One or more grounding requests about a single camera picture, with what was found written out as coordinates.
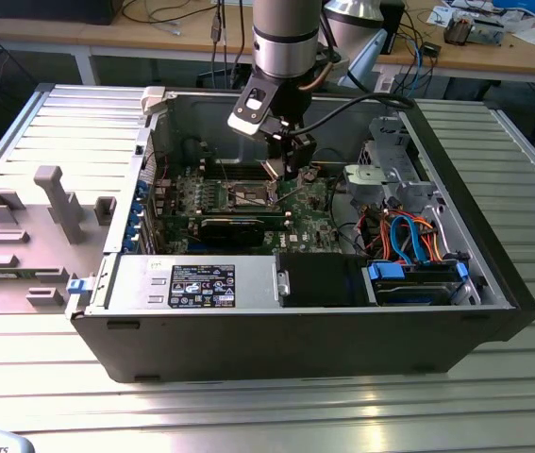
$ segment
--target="wire bundle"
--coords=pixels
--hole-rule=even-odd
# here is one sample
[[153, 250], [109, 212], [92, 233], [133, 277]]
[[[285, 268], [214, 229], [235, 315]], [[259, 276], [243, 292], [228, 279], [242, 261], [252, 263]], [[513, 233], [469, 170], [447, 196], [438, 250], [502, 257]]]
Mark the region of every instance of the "wire bundle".
[[[359, 231], [368, 227], [368, 218], [374, 218], [374, 216], [366, 214], [361, 216], [357, 224]], [[380, 214], [377, 226], [378, 234], [363, 248], [365, 254], [372, 260], [395, 260], [411, 264], [412, 259], [406, 251], [411, 244], [415, 260], [443, 261], [437, 243], [437, 230], [424, 217], [416, 216], [403, 210], [384, 210]], [[410, 230], [410, 234], [408, 234], [407, 239], [401, 246], [396, 240], [396, 233], [399, 228]], [[416, 235], [411, 234], [413, 228], [417, 232]], [[417, 238], [420, 238], [421, 243], [416, 243]], [[422, 246], [424, 246], [427, 254], [421, 248]]]
[[[395, 87], [393, 92], [398, 92], [399, 90], [401, 90], [401, 93], [403, 94], [404, 90], [410, 90], [410, 96], [414, 92], [422, 90], [424, 87], [426, 87], [424, 93], [424, 95], [426, 95], [426, 93], [428, 92], [428, 88], [430, 87], [430, 83], [433, 79], [433, 71], [435, 69], [435, 66], [437, 66], [437, 62], [439, 61], [439, 59], [428, 57], [428, 59], [430, 60], [430, 68], [424, 74], [420, 75], [420, 70], [425, 66], [424, 56], [421, 53], [421, 49], [425, 42], [424, 36], [420, 31], [416, 29], [411, 16], [406, 10], [404, 10], [404, 14], [408, 17], [410, 24], [399, 24], [403, 28], [400, 28], [397, 34], [399, 37], [411, 44], [411, 47], [409, 47], [408, 49], [413, 56], [413, 62], [404, 74], [401, 81], [395, 82], [397, 83], [397, 86]], [[416, 72], [414, 73], [414, 77], [411, 79], [411, 81], [407, 82], [408, 77], [410, 76], [410, 71], [414, 66], [416, 66]], [[424, 81], [421, 85], [418, 85], [418, 83], [424, 79], [426, 79], [426, 81]]]

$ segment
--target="power supply label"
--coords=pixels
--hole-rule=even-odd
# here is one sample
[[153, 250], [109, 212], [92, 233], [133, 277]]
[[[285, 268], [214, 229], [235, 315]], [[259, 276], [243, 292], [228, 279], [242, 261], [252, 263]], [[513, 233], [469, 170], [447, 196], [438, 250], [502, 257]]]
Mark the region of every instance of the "power supply label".
[[173, 309], [231, 309], [236, 306], [234, 265], [173, 266], [169, 305]]

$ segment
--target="wooden desk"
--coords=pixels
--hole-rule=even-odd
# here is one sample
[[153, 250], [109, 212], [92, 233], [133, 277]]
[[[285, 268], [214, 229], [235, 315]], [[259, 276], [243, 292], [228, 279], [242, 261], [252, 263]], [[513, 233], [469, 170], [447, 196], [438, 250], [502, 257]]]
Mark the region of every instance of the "wooden desk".
[[[149, 0], [150, 8], [176, 4], [177, 0]], [[535, 45], [523, 42], [510, 34], [499, 47], [468, 44], [454, 46], [444, 43], [443, 29], [428, 25], [426, 12], [439, 5], [437, 0], [409, 0], [410, 15], [425, 40], [438, 44], [442, 52], [434, 74], [481, 79], [499, 79], [535, 82]], [[173, 17], [210, 5], [209, 0], [192, 0], [184, 8], [164, 11], [159, 17]], [[128, 9], [127, 13], [146, 19], [143, 1]], [[232, 61], [241, 43], [240, 20], [236, 7], [226, 7], [227, 52]], [[83, 83], [98, 83], [92, 56], [139, 57], [151, 59], [209, 60], [212, 44], [209, 29], [213, 10], [181, 20], [175, 28], [181, 32], [175, 36], [148, 24], [138, 24], [122, 14], [111, 26], [83, 25], [44, 21], [0, 19], [0, 42], [9, 49], [39, 52], [58, 52], [74, 55]], [[252, 9], [244, 8], [246, 46], [242, 62], [251, 60]], [[223, 49], [218, 47], [218, 60]], [[393, 53], [380, 56], [376, 70], [383, 77], [405, 72], [412, 64], [412, 56], [403, 40], [397, 40]]]

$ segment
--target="black cable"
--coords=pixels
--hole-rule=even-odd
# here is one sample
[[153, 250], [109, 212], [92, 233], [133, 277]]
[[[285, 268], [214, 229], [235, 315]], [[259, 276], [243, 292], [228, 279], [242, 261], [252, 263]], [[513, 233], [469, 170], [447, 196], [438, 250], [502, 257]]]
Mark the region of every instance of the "black cable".
[[24, 66], [22, 66], [22, 64], [20, 64], [20, 62], [16, 58], [13, 57], [13, 55], [3, 46], [3, 44], [1, 44], [1, 42], [0, 48], [13, 60], [13, 62], [17, 65], [18, 68], [20, 68], [20, 70], [25, 74], [25, 76], [28, 78], [28, 80], [30, 80], [33, 85], [39, 84], [39, 81], [34, 78], [34, 76], [29, 73], [28, 70]]
[[426, 97], [426, 94], [428, 93], [428, 89], [430, 88], [430, 82], [433, 81], [435, 66], [437, 66], [437, 63], [439, 62], [439, 57], [435, 57], [434, 60], [433, 57], [428, 57], [428, 59], [430, 59], [430, 69], [425, 73], [425, 76], [430, 73], [430, 77], [428, 78], [428, 82], [426, 83], [425, 92], [423, 93], [424, 97]]
[[192, 0], [185, 0], [185, 2], [181, 3], [180, 5], [175, 5], [174, 7], [161, 7], [161, 8], [157, 8], [157, 9], [154, 9], [152, 12], [150, 12], [150, 17], [153, 16], [154, 14], [156, 14], [157, 12], [161, 12], [161, 11], [166, 11], [168, 9], [179, 9], [179, 8], [183, 8], [183, 7], [187, 7], [190, 2]]
[[240, 31], [242, 33], [242, 44], [240, 44], [240, 50], [238, 51], [238, 55], [236, 55], [236, 58], [233, 60], [233, 68], [231, 68], [231, 88], [233, 88], [233, 85], [235, 83], [236, 72], [238, 71], [238, 64], [240, 62], [240, 57], [242, 56], [242, 52], [244, 51], [244, 47], [246, 46], [246, 36], [245, 36], [245, 33], [244, 33], [244, 3], [243, 3], [243, 0], [240, 0], [239, 9], [240, 9]]
[[199, 14], [200, 12], [210, 11], [211, 9], [217, 8], [217, 6], [215, 5], [215, 6], [208, 7], [208, 8], [197, 9], [196, 11], [188, 12], [186, 14], [182, 14], [177, 17], [171, 17], [169, 19], [163, 19], [160, 21], [143, 21], [143, 20], [131, 17], [126, 13], [126, 9], [129, 8], [132, 4], [134, 4], [137, 1], [138, 0], [130, 0], [127, 4], [123, 5], [123, 16], [125, 16], [129, 21], [133, 21], [138, 24], [164, 24], [165, 22], [178, 21], [179, 19], [185, 19], [186, 17], [193, 16], [194, 14]]
[[415, 106], [415, 103], [408, 99], [407, 97], [398, 96], [396, 94], [389, 94], [387, 92], [371, 92], [368, 94], [364, 94], [363, 96], [356, 97], [355, 99], [351, 99], [348, 102], [345, 102], [341, 106], [337, 107], [336, 109], [332, 110], [328, 115], [326, 115], [321, 120], [316, 121], [310, 126], [302, 127], [300, 129], [296, 130], [286, 130], [283, 131], [283, 135], [286, 137], [294, 137], [301, 134], [306, 134], [307, 132], [311, 132], [313, 129], [323, 125], [324, 123], [328, 122], [332, 118], [334, 118], [339, 113], [347, 110], [350, 107], [355, 106], [361, 101], [366, 101], [368, 99], [372, 99], [374, 101], [378, 101], [380, 104], [383, 104], [387, 107], [390, 107], [392, 109], [398, 109], [398, 110], [409, 110], [413, 109]]
[[[422, 48], [422, 45], [424, 43], [424, 40], [422, 39], [422, 35], [420, 34], [420, 32], [418, 30], [416, 30], [415, 28], [413, 27], [410, 27], [408, 25], [404, 25], [404, 24], [400, 24], [400, 25], [403, 25], [407, 28], [409, 28], [410, 30], [413, 30], [414, 32], [414, 37], [410, 36], [409, 34], [401, 31], [401, 32], [398, 32], [398, 36], [402, 37], [402, 38], [405, 38], [406, 40], [412, 40], [414, 41], [414, 43], [416, 44], [416, 48], [415, 49], [412, 49], [410, 50], [410, 53], [413, 55], [413, 60], [412, 60], [412, 63], [411, 65], [408, 67], [408, 70], [406, 71], [406, 74], [404, 75], [403, 79], [401, 80], [401, 82], [397, 85], [397, 87], [395, 87], [395, 89], [393, 90], [393, 92], [397, 92], [397, 90], [401, 87], [401, 93], [403, 94], [403, 91], [404, 89], [406, 89], [406, 80], [408, 78], [408, 76], [410, 75], [410, 71], [411, 71], [411, 68], [414, 67], [414, 65], [416, 64], [416, 61], [418, 60], [418, 58], [420, 58], [418, 56], [418, 54], [416, 54], [416, 50], [418, 50], [418, 52], [420, 52], [420, 49]], [[417, 77], [419, 76], [418, 74], [418, 71], [416, 70], [416, 73], [414, 74], [414, 79], [411, 81], [410, 85], [414, 83], [415, 80], [417, 80]]]
[[351, 79], [351, 81], [355, 84], [356, 87], [358, 87], [363, 92], [370, 92], [365, 85], [363, 85], [359, 80], [356, 79], [356, 77], [353, 75], [353, 73], [349, 70], [346, 72], [347, 77]]
[[214, 58], [217, 55], [217, 43], [212, 44], [212, 53], [210, 54], [210, 78], [212, 79], [212, 88], [217, 88], [217, 82], [214, 78]]
[[222, 28], [223, 28], [223, 63], [225, 65], [225, 82], [226, 82], [226, 90], [229, 88], [228, 78], [227, 78], [227, 26], [226, 26], [226, 2], [225, 0], [217, 0], [218, 2], [221, 2], [221, 15], [223, 16], [223, 20], [221, 22]]
[[362, 253], [365, 254], [365, 252], [361, 249], [361, 247], [358, 244], [355, 244], [354, 241], [349, 239], [344, 233], [341, 232], [341, 228], [348, 227], [350, 225], [354, 225], [355, 223], [347, 222], [347, 223], [342, 224], [342, 225], [336, 225], [336, 222], [334, 221], [334, 211], [333, 211], [333, 208], [332, 208], [332, 206], [334, 204], [334, 194], [336, 193], [336, 186], [343, 179], [343, 177], [344, 177], [344, 170], [341, 171], [341, 173], [338, 175], [338, 177], [334, 181], [334, 186], [332, 187], [332, 192], [330, 193], [330, 197], [328, 199], [328, 210], [329, 210], [329, 213], [330, 213], [330, 220], [332, 221], [332, 225], [334, 225], [334, 227], [338, 231], [339, 238], [343, 238], [348, 243], [350, 243], [351, 246], [353, 247], [353, 249], [355, 250], [355, 253], [362, 252]]
[[334, 47], [336, 46], [336, 40], [334, 39], [334, 34], [332, 33], [332, 28], [330, 28], [330, 23], [327, 21], [326, 14], [322, 10], [320, 17], [320, 27], [322, 28], [322, 33], [326, 38], [327, 43], [327, 52], [331, 62], [334, 62]]
[[[432, 57], [429, 57], [429, 58], [430, 58], [430, 68], [428, 68], [428, 71], [426, 71], [423, 75], [418, 77], [418, 82], [424, 80], [427, 77], [428, 77], [428, 80], [426, 82], [423, 82], [421, 85], [417, 85], [414, 89], [416, 92], [418, 92], [426, 86], [424, 95], [426, 95], [426, 93], [428, 92], [428, 87], [430, 86], [430, 82], [433, 79], [433, 70], [435, 69], [435, 66], [437, 66], [437, 63], [439, 62], [439, 58], [435, 58], [434, 61]], [[409, 90], [411, 88], [408, 85], [402, 85], [401, 83], [398, 83], [398, 82], [395, 82], [395, 83], [397, 83], [398, 88], [401, 88], [402, 91]]]
[[[405, 25], [405, 24], [399, 24], [399, 25], [409, 29], [410, 31], [412, 31], [414, 36], [412, 37], [412, 36], [410, 36], [409, 34], [407, 34], [404, 31], [399, 31], [398, 35], [399, 36], [404, 36], [405, 35], [406, 37], [408, 37], [411, 40], [413, 40], [416, 43], [416, 47], [417, 47], [418, 51], [420, 51], [420, 49], [422, 49], [422, 46], [424, 44], [424, 40], [423, 40], [422, 34], [416, 29], [413, 19], [411, 18], [411, 16], [408, 14], [408, 12], [405, 9], [404, 9], [403, 13], [408, 17], [408, 20], [410, 21], [410, 25]], [[411, 68], [413, 68], [414, 64], [416, 64], [418, 56], [415, 54], [415, 49], [413, 50], [413, 52], [410, 50], [410, 53], [413, 55], [413, 61], [412, 61], [411, 65], [410, 65], [410, 67], [408, 68], [408, 70], [406, 71], [406, 74], [404, 75], [403, 79], [401, 80], [401, 83], [398, 84], [397, 87], [395, 87], [393, 92], [397, 92], [397, 90], [399, 90], [400, 87], [405, 87], [405, 83], [406, 83], [406, 80], [408, 79], [408, 76], [410, 75]]]
[[343, 156], [343, 153], [341, 153], [341, 151], [339, 151], [338, 149], [326, 146], [324, 148], [316, 149], [315, 152], [313, 153], [313, 155], [311, 156], [311, 160], [309, 161], [309, 163], [313, 162], [313, 160], [315, 159], [315, 155], [317, 153], [319, 153], [320, 151], [332, 151], [332, 153], [334, 153], [334, 154], [336, 154], [338, 156], [338, 158], [341, 160], [341, 162], [347, 163], [349, 161], [349, 159], [346, 158], [345, 156]]

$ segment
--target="table leg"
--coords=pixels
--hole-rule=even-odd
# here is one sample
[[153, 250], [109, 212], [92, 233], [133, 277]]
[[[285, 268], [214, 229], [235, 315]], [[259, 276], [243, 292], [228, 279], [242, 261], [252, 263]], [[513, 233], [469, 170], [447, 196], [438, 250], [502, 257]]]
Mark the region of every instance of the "table leg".
[[76, 51], [74, 57], [83, 85], [101, 85], [91, 52], [88, 49], [81, 49]]

